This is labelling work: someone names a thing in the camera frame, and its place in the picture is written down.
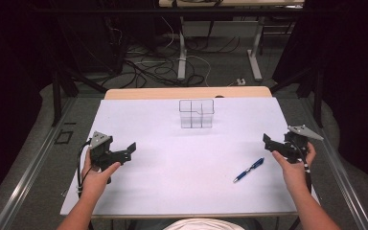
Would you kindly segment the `person's right hand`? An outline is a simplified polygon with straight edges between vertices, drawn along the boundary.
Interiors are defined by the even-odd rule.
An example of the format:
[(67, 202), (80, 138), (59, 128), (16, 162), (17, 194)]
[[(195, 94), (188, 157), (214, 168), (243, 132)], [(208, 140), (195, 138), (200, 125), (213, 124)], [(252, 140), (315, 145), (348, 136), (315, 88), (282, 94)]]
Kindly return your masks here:
[(290, 164), (281, 153), (276, 150), (272, 152), (272, 156), (283, 170), (287, 189), (292, 195), (299, 195), (309, 190), (306, 182), (306, 169), (311, 167), (315, 155), (316, 151), (312, 143), (308, 143), (306, 162)]

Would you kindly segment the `blue ballpoint pen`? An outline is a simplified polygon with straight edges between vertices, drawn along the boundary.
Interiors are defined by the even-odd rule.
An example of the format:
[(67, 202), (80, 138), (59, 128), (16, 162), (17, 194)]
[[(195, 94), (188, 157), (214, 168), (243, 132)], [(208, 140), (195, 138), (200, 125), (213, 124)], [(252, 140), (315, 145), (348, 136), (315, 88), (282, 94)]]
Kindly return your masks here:
[(265, 161), (265, 158), (264, 157), (259, 158), (249, 168), (247, 168), (246, 170), (244, 170), (243, 172), (241, 172), (238, 176), (236, 176), (236, 178), (233, 180), (233, 183), (237, 183), (243, 177), (245, 177), (247, 174), (249, 174), (252, 170), (255, 170), (258, 167), (260, 167), (263, 164), (264, 161)]

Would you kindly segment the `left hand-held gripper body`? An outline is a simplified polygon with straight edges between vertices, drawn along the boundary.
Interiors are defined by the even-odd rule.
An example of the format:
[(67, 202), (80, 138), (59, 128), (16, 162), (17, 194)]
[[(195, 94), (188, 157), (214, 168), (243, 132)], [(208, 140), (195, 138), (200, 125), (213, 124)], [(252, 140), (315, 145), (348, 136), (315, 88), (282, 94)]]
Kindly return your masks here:
[(112, 164), (119, 162), (122, 165), (126, 150), (111, 151), (110, 144), (113, 137), (103, 134), (99, 131), (93, 133), (90, 142), (90, 160), (91, 164), (101, 171), (106, 170)]

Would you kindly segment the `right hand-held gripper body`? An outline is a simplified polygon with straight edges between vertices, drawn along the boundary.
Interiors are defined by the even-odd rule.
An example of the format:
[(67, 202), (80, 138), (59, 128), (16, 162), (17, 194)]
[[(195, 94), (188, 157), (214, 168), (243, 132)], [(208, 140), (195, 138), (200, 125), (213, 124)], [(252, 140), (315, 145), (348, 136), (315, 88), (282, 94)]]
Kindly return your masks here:
[(323, 137), (305, 125), (289, 126), (288, 133), (285, 134), (283, 143), (271, 142), (271, 150), (278, 151), (286, 160), (291, 163), (297, 163), (303, 160), (308, 154), (309, 139), (323, 140)]

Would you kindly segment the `white-legged background desk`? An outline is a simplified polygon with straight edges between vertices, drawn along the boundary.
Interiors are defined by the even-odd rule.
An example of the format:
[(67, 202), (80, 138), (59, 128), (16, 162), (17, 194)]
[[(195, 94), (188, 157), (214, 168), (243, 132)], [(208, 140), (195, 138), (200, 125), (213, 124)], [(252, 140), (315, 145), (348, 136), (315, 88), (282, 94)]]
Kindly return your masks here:
[[(159, 0), (159, 6), (163, 8), (232, 8), (241, 10), (276, 10), (276, 9), (301, 9), (305, 0)], [(184, 80), (186, 73), (187, 48), (186, 39), (189, 37), (251, 37), (253, 47), (247, 51), (252, 75), (255, 81), (263, 79), (256, 58), (258, 47), (262, 39), (265, 16), (257, 16), (254, 21), (222, 21), (207, 20), (186, 21), (180, 17), (182, 29), (179, 31), (180, 57), (178, 61), (179, 80)]]

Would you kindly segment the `metal floor rail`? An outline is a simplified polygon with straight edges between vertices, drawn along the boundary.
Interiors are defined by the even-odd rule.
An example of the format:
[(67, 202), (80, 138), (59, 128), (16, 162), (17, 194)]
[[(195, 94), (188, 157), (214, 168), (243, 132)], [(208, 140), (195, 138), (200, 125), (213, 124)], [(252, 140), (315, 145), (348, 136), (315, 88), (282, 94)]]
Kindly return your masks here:
[(357, 192), (350, 182), (349, 176), (340, 160), (339, 154), (336, 152), (330, 139), (327, 137), (325, 130), (322, 127), (319, 127), (313, 118), (313, 108), (311, 107), (310, 100), (302, 98), (300, 99), (300, 103), (308, 117), (308, 126), (314, 132), (323, 137), (321, 144), (325, 149), (324, 155), (327, 158), (327, 162), (333, 172), (335, 181), (344, 197), (353, 219), (355, 220), (358, 230), (368, 230), (368, 217), (359, 201)]
[(65, 99), (60, 107), (60, 118), (52, 126), (54, 112), (52, 104), (45, 102), (37, 116), (25, 144), (16, 157), (0, 186), (0, 230), (9, 230), (28, 192), (37, 178), (55, 137), (59, 134), (61, 122), (75, 104), (76, 99)]

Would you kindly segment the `clear plastic compartment organizer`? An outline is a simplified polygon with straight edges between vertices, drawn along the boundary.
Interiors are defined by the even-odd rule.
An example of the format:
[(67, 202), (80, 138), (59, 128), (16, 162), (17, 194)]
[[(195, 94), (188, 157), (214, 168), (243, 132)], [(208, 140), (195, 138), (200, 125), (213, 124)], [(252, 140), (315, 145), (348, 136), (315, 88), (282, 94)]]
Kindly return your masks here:
[(180, 100), (179, 114), (182, 128), (210, 128), (213, 126), (215, 103), (207, 100)]

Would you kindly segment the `black metal stand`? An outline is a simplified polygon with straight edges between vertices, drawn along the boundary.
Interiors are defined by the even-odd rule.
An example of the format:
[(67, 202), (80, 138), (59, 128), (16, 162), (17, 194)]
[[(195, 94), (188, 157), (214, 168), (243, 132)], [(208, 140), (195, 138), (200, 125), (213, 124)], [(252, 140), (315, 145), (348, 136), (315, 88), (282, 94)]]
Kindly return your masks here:
[(83, 74), (61, 63), (55, 63), (51, 73), (54, 103), (53, 127), (58, 124), (62, 117), (61, 92), (64, 92), (68, 97), (77, 97), (79, 94), (79, 89), (75, 85), (75, 81), (80, 81), (100, 93), (107, 91), (105, 87), (96, 84)]
[(282, 89), (283, 87), (289, 86), (295, 81), (302, 81), (303, 83), (298, 88), (298, 97), (307, 98), (307, 96), (312, 92), (313, 97), (313, 118), (319, 127), (322, 127), (322, 98), (323, 98), (323, 86), (324, 86), (324, 71), (323, 67), (307, 67), (303, 70), (297, 72), (295, 75), (291, 76), (287, 80), (276, 83), (274, 86), (270, 87), (271, 93), (275, 93)]

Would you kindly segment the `person's left hand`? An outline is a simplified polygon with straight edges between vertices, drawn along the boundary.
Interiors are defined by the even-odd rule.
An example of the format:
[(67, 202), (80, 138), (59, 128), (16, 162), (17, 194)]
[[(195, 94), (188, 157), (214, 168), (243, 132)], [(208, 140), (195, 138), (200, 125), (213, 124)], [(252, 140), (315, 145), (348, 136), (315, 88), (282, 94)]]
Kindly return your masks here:
[(82, 181), (81, 199), (89, 200), (91, 202), (97, 201), (104, 192), (107, 180), (120, 167), (121, 164), (116, 162), (103, 172), (97, 172), (91, 165), (90, 157), (87, 157), (82, 170), (84, 180)]

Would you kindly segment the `white table mat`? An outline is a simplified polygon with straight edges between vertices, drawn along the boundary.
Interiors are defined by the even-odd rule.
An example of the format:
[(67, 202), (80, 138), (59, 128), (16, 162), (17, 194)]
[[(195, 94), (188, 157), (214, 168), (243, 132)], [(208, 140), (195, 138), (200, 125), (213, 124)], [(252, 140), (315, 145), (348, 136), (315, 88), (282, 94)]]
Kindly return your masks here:
[[(263, 135), (287, 131), (274, 98), (219, 98), (210, 128), (182, 128), (177, 100), (103, 100), (92, 128), (113, 150), (137, 150), (112, 176), (93, 212), (100, 218), (295, 214)], [(259, 158), (263, 164), (233, 180)]]

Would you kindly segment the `person's white shirt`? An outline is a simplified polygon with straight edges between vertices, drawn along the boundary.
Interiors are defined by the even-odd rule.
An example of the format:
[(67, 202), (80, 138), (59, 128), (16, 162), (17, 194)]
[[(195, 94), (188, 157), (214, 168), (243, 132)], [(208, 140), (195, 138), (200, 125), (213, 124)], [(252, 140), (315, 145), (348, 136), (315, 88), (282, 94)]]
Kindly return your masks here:
[(241, 225), (214, 218), (185, 218), (178, 220), (163, 230), (246, 230)]

